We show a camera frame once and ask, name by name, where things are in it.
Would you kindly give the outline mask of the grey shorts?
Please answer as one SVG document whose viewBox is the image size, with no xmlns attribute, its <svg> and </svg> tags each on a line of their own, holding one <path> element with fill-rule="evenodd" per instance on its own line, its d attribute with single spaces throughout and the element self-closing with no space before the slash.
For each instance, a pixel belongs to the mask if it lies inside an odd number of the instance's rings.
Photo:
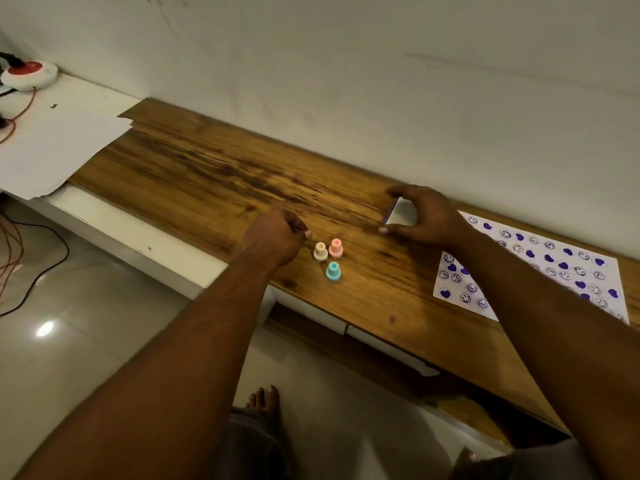
<svg viewBox="0 0 640 480">
<path fill-rule="evenodd" d="M 279 413 L 232 408 L 214 480 L 294 480 Z M 447 480 L 603 480 L 574 440 L 488 460 L 462 453 Z"/>
</svg>

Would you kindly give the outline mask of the person's right forearm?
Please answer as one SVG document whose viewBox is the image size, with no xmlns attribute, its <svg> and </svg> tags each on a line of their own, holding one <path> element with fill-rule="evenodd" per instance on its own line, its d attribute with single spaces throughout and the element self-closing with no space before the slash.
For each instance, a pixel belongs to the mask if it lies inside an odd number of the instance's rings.
<svg viewBox="0 0 640 480">
<path fill-rule="evenodd" d="M 640 332 L 462 223 L 449 251 L 608 480 L 640 480 Z"/>
</svg>

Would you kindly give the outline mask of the white sheet with purple stamps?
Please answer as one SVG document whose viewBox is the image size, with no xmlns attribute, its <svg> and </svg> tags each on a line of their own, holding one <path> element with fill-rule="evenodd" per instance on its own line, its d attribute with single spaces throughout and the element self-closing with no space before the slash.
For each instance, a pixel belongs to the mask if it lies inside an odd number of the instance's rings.
<svg viewBox="0 0 640 480">
<path fill-rule="evenodd" d="M 630 324 L 617 259 L 463 211 L 460 215 L 533 269 Z M 433 296 L 498 320 L 469 270 L 448 252 L 441 256 Z"/>
</svg>

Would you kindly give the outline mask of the person's right hand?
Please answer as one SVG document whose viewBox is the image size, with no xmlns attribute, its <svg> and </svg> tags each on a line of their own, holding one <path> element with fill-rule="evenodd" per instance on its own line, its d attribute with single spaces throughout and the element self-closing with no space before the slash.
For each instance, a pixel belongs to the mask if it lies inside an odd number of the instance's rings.
<svg viewBox="0 0 640 480">
<path fill-rule="evenodd" d="M 473 237 L 474 229 L 442 193 L 430 187 L 410 184 L 394 185 L 385 192 L 392 198 L 403 197 L 415 206 L 415 226 L 418 228 L 418 241 L 415 242 L 440 250 L 455 251 Z"/>
</svg>

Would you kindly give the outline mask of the person's left hand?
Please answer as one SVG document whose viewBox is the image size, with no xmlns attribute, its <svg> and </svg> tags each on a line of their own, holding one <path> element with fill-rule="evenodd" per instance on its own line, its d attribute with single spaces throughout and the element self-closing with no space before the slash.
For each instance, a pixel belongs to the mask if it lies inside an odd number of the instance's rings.
<svg viewBox="0 0 640 480">
<path fill-rule="evenodd" d="M 304 243 L 288 237 L 281 209 L 274 207 L 258 216 L 244 233 L 238 260 L 244 260 L 259 268 L 274 272 L 290 263 Z"/>
</svg>

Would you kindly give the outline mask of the white ink pad case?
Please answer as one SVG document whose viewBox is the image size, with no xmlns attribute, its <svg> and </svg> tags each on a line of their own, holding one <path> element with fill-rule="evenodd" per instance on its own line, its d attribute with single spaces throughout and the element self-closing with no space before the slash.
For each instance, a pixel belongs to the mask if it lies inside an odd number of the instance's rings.
<svg viewBox="0 0 640 480">
<path fill-rule="evenodd" d="M 413 203 L 403 197 L 396 198 L 388 211 L 384 225 L 414 226 L 417 222 L 417 210 Z"/>
</svg>

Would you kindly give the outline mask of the person's left forearm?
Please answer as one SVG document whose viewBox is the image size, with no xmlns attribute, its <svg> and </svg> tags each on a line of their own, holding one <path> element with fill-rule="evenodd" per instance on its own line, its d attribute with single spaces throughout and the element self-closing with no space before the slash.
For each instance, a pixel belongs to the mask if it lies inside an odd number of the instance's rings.
<svg viewBox="0 0 640 480">
<path fill-rule="evenodd" d="M 14 480 L 194 480 L 210 468 L 275 251 L 242 251 L 85 398 Z"/>
</svg>

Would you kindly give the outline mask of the person's left foot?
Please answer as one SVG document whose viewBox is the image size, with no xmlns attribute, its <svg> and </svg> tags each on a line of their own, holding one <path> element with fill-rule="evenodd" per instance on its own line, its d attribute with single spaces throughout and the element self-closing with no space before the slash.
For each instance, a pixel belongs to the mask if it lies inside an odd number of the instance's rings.
<svg viewBox="0 0 640 480">
<path fill-rule="evenodd" d="M 282 428 L 282 410 L 279 391 L 274 385 L 260 388 L 253 393 L 244 407 L 244 411 L 265 421 L 274 431 Z"/>
</svg>

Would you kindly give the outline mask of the blank white paper sheet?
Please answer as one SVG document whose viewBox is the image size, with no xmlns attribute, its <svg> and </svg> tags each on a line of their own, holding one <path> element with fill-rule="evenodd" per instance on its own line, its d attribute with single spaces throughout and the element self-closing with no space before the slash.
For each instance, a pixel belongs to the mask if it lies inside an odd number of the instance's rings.
<svg viewBox="0 0 640 480">
<path fill-rule="evenodd" d="M 50 109 L 0 143 L 0 191 L 46 196 L 132 128 L 132 120 L 82 109 Z"/>
</svg>

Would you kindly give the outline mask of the white and red extension reel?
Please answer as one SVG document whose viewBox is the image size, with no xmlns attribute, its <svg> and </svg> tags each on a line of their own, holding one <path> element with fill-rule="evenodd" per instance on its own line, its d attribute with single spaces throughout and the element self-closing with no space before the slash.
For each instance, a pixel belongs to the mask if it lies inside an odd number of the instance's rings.
<svg viewBox="0 0 640 480">
<path fill-rule="evenodd" d="M 0 73 L 0 83 L 20 92 L 47 88 L 58 78 L 59 69 L 49 62 L 8 61 L 7 69 Z"/>
</svg>

